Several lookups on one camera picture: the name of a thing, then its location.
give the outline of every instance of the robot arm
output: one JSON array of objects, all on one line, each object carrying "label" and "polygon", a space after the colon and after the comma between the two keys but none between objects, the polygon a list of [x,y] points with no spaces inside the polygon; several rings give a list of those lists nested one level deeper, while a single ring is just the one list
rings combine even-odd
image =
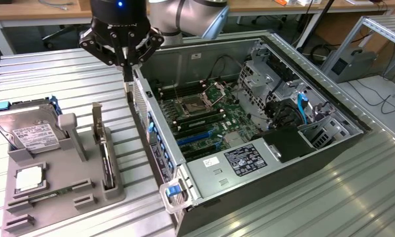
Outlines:
[{"label": "robot arm", "polygon": [[80,46],[107,65],[123,68],[132,81],[132,66],[145,62],[163,43],[151,27],[145,0],[91,0],[92,25]]},{"label": "robot arm", "polygon": [[181,43],[181,30],[216,38],[227,20],[227,0],[91,0],[92,25],[80,46],[107,65],[123,68],[124,82],[133,81],[132,66],[148,60],[156,49]]}]

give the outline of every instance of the hard drive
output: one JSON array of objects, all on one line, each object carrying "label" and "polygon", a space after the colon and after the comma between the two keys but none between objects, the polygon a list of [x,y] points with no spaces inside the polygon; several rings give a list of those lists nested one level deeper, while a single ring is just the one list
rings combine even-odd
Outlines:
[{"label": "hard drive", "polygon": [[57,127],[61,114],[54,97],[28,102],[0,102],[0,133],[12,149],[33,154],[60,147],[58,140],[68,138]]}]

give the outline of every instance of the label sticker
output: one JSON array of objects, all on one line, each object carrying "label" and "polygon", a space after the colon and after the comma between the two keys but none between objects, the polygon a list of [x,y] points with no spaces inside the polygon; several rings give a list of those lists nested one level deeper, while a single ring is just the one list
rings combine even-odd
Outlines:
[{"label": "label sticker", "polygon": [[199,59],[201,58],[201,53],[193,53],[191,56],[191,59]]},{"label": "label sticker", "polygon": [[207,168],[217,163],[219,163],[217,157],[212,157],[212,158],[205,159],[203,161],[204,167],[207,167]]},{"label": "label sticker", "polygon": [[252,144],[225,152],[224,155],[237,176],[247,175],[267,166]]},{"label": "label sticker", "polygon": [[16,129],[12,132],[29,151],[58,143],[58,139],[48,123]]}]

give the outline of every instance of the slotted metal table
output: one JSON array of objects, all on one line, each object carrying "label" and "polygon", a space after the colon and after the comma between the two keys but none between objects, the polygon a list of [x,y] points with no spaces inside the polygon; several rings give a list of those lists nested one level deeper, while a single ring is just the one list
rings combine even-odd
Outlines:
[{"label": "slotted metal table", "polygon": [[[374,128],[364,140],[319,172],[295,182],[188,237],[395,236],[395,141],[311,63],[280,39],[277,46]],[[148,158],[124,99],[121,74],[83,49],[22,54],[0,60],[0,101],[53,94],[64,113],[74,112],[78,130],[92,124],[91,103],[103,119],[121,171],[125,200],[56,223],[26,237],[173,237]],[[0,226],[6,171],[6,141],[0,135]]]}]

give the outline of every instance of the motherboard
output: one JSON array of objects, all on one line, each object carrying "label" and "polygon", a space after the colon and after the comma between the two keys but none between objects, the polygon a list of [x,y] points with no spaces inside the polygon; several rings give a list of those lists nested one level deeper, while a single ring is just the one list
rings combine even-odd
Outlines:
[{"label": "motherboard", "polygon": [[159,90],[159,105],[188,162],[248,142],[260,132],[232,84],[207,80]]}]

